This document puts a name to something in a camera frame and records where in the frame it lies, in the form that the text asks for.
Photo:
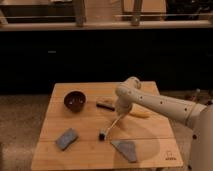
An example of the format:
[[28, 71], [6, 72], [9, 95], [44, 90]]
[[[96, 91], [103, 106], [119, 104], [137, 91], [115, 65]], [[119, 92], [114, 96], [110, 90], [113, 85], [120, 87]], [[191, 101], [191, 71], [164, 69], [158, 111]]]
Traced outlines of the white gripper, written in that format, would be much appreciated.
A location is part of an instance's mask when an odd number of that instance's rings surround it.
[[115, 102], [115, 111], [119, 116], [126, 116], [132, 109], [133, 104], [122, 97], [118, 97]]

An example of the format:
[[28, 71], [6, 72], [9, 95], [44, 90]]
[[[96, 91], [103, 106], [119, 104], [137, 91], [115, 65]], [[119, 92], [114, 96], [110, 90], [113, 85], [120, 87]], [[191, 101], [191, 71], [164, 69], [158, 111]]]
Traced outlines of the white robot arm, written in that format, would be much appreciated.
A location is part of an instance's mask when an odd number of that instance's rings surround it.
[[146, 93], [141, 85], [137, 77], [129, 77], [116, 86], [116, 112], [127, 115], [137, 104], [191, 128], [188, 171], [213, 171], [213, 104]]

